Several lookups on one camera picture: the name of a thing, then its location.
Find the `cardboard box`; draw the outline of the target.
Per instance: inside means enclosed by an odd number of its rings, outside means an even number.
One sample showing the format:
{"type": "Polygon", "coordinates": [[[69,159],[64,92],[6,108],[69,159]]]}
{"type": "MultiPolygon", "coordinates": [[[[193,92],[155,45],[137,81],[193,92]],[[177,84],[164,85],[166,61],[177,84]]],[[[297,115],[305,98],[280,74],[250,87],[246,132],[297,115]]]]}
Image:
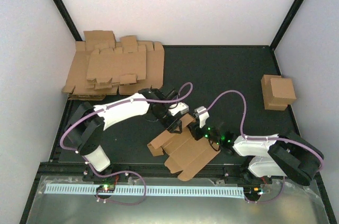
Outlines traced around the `cardboard box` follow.
{"type": "Polygon", "coordinates": [[[288,105],[287,104],[270,104],[269,103],[269,81],[271,78],[282,78],[278,75],[263,75],[261,79],[261,87],[263,94],[264,108],[266,110],[275,110],[275,111],[284,111],[288,105]]]}
{"type": "Polygon", "coordinates": [[[269,86],[271,104],[290,105],[297,99],[291,78],[272,78],[269,86]]]}
{"type": "Polygon", "coordinates": [[[172,174],[178,173],[180,181],[189,181],[212,161],[220,151],[215,151],[216,144],[211,145],[209,140],[201,138],[195,140],[188,125],[195,119],[189,114],[182,118],[182,132],[170,133],[165,130],[154,138],[147,147],[153,156],[167,154],[164,165],[172,174]]]}

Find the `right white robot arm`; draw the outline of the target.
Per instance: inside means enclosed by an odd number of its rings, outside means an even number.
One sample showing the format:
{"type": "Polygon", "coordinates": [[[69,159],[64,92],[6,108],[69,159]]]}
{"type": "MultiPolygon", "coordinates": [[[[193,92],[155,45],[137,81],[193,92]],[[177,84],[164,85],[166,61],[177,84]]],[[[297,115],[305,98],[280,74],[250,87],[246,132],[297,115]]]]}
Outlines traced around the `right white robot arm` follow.
{"type": "Polygon", "coordinates": [[[323,167],[324,155],[295,132],[269,136],[241,136],[224,128],[188,125],[192,137],[206,139],[214,151],[230,156],[246,157],[241,169],[242,180],[254,183],[264,176],[287,177],[308,186],[323,167]]]}

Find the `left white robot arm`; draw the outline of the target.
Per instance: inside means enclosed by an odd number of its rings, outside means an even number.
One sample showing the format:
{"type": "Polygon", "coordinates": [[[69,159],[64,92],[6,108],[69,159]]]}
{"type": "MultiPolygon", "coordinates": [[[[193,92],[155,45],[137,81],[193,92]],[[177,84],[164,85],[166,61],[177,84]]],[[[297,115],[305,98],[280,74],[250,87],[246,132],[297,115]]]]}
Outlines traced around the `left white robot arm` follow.
{"type": "Polygon", "coordinates": [[[178,92],[164,93],[156,88],[144,88],[130,97],[103,105],[82,103],[66,125],[60,146],[81,155],[102,181],[113,177],[111,161],[101,146],[102,133],[129,118],[152,115],[170,133],[182,132],[181,117],[189,107],[178,92]]]}

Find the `right controller circuit board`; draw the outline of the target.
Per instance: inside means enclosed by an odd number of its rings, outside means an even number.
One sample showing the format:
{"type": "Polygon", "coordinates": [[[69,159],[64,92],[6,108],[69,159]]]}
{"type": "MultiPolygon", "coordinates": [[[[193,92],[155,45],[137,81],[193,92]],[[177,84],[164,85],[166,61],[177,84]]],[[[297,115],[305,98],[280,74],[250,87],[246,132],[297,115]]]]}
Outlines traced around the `right controller circuit board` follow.
{"type": "Polygon", "coordinates": [[[263,194],[267,194],[267,190],[261,186],[245,187],[244,194],[249,194],[250,196],[261,196],[263,194]]]}

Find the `controller circuit board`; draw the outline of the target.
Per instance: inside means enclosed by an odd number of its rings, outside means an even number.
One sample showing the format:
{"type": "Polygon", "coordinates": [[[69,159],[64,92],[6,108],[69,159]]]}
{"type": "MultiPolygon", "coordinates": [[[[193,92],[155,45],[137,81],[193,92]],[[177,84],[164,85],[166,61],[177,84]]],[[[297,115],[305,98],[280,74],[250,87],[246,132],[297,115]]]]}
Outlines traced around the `controller circuit board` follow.
{"type": "Polygon", "coordinates": [[[103,184],[103,185],[100,185],[96,189],[96,192],[99,192],[99,193],[113,193],[114,190],[115,190],[115,184],[103,184]]]}
{"type": "Polygon", "coordinates": [[[267,190],[261,186],[245,187],[244,194],[249,194],[250,196],[261,196],[263,194],[267,194],[267,190]]]}

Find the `left controller circuit board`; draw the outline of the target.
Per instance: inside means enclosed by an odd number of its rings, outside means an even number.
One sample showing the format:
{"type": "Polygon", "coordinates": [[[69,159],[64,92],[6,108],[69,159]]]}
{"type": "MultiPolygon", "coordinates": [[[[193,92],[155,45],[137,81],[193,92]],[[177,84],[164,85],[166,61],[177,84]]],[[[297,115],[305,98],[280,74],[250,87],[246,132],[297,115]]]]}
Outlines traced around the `left controller circuit board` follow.
{"type": "Polygon", "coordinates": [[[113,193],[114,190],[115,190],[115,184],[103,184],[103,185],[100,185],[96,189],[96,192],[99,192],[99,193],[113,193]]]}

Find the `stack of flat cardboard blanks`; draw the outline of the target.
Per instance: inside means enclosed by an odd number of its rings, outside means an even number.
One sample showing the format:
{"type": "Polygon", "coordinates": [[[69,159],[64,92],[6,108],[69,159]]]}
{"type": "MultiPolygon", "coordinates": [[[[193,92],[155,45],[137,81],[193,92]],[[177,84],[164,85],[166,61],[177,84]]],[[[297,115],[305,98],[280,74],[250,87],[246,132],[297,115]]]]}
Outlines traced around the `stack of flat cardboard blanks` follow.
{"type": "Polygon", "coordinates": [[[132,95],[143,88],[160,88],[165,50],[158,41],[134,35],[116,40],[113,31],[84,31],[62,92],[70,100],[103,100],[108,95],[132,95]]]}

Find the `right black frame post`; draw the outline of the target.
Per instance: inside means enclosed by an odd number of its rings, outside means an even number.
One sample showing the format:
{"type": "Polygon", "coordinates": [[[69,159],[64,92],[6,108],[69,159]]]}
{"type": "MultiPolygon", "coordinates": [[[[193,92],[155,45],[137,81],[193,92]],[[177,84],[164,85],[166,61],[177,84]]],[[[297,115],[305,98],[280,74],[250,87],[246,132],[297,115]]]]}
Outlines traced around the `right black frame post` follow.
{"type": "Polygon", "coordinates": [[[297,15],[301,5],[303,4],[304,0],[293,0],[284,20],[282,21],[275,37],[273,38],[270,49],[275,51],[278,47],[280,41],[282,40],[283,36],[285,35],[287,29],[289,28],[290,24],[292,23],[293,19],[297,15]]]}

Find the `black frame post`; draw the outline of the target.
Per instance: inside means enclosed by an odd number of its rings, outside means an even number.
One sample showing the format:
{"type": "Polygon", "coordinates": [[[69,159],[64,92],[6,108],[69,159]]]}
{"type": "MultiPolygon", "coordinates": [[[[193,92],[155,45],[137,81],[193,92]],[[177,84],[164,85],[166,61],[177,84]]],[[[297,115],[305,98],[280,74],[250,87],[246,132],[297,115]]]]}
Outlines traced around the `black frame post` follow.
{"type": "Polygon", "coordinates": [[[59,14],[61,15],[61,17],[63,18],[65,24],[67,25],[71,35],[73,36],[75,41],[82,41],[82,37],[71,17],[71,15],[69,14],[63,0],[52,0],[59,12],[59,14]]]}
{"type": "Polygon", "coordinates": [[[284,20],[282,21],[275,37],[273,38],[270,49],[275,51],[278,47],[280,41],[282,40],[283,36],[285,35],[287,29],[289,28],[290,24],[292,23],[293,19],[297,15],[301,5],[303,4],[304,0],[293,0],[284,20]]]}

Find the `left black frame post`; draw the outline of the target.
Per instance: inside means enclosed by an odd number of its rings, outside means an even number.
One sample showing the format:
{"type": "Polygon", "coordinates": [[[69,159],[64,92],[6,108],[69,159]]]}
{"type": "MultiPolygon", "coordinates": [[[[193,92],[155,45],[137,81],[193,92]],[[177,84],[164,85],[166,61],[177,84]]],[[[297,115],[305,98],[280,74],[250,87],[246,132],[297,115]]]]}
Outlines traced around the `left black frame post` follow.
{"type": "Polygon", "coordinates": [[[52,0],[59,12],[59,14],[61,15],[61,17],[63,18],[65,24],[67,25],[71,35],[73,36],[75,41],[82,41],[82,37],[71,17],[71,15],[69,14],[63,0],[52,0]]]}

